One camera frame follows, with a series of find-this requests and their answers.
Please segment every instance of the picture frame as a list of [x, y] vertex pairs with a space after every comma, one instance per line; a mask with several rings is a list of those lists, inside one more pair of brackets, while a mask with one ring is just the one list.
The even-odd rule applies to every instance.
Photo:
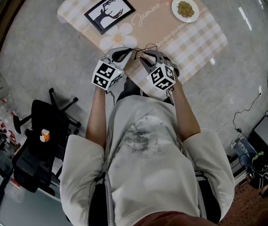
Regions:
[[127, 0], [101, 0], [85, 13], [85, 17], [100, 34], [104, 34], [116, 23], [135, 11]]

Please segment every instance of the black picture frame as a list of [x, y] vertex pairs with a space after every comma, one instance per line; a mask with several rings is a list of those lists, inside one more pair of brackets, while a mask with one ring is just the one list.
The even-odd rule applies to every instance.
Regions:
[[126, 12], [125, 14], [123, 14], [120, 18], [117, 18], [114, 22], [112, 22], [110, 25], [108, 25], [106, 28], [101, 28], [99, 27], [95, 21], [89, 16], [89, 14], [96, 9], [97, 7], [99, 7], [100, 5], [102, 5], [105, 1], [107, 0], [101, 0], [98, 4], [96, 4], [94, 7], [92, 7], [88, 12], [86, 12], [84, 15], [85, 17], [93, 24], [93, 26], [100, 32], [100, 34], [104, 34], [106, 31], [108, 31], [111, 27], [113, 27], [116, 23], [118, 23], [119, 21], [121, 21], [122, 19], [124, 19], [125, 17], [127, 17], [128, 15], [130, 15], [131, 13], [135, 12], [136, 10], [133, 8], [133, 6], [127, 1], [127, 0], [122, 0], [129, 8], [130, 11]]

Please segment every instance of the wooden floor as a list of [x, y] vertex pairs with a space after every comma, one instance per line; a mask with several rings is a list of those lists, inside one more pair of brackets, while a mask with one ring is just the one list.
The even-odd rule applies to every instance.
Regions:
[[237, 186], [233, 204], [219, 225], [268, 226], [268, 197], [262, 199], [259, 192], [248, 183]]

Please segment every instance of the deer antler illustration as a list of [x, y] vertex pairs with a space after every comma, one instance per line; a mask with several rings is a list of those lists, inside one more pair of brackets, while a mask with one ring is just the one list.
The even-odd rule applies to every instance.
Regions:
[[101, 21], [105, 18], [105, 17], [110, 17], [112, 19], [117, 19], [119, 18], [122, 13], [123, 13], [123, 9], [121, 9], [117, 14], [115, 14], [114, 16], [111, 15], [111, 13], [113, 11], [111, 11], [109, 14], [106, 14], [106, 11], [108, 10], [108, 8], [106, 8], [108, 5], [110, 5], [112, 2], [115, 2], [115, 0], [108, 0], [105, 3], [102, 4], [102, 9], [100, 10], [100, 15], [98, 17], [96, 17], [94, 19], [94, 22], [99, 26], [99, 28], [101, 30], [103, 30], [103, 26], [101, 25]]

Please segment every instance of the white t-shirt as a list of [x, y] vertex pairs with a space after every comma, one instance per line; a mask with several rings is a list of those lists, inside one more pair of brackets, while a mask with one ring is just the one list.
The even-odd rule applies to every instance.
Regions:
[[111, 114], [106, 156], [99, 145], [70, 136], [60, 189], [71, 222], [87, 225], [93, 181], [104, 158], [117, 226], [133, 225], [159, 211], [199, 217], [195, 170], [208, 177], [223, 218], [234, 197], [234, 179], [218, 137], [206, 132], [181, 143], [177, 135], [172, 105], [130, 96], [119, 101]]

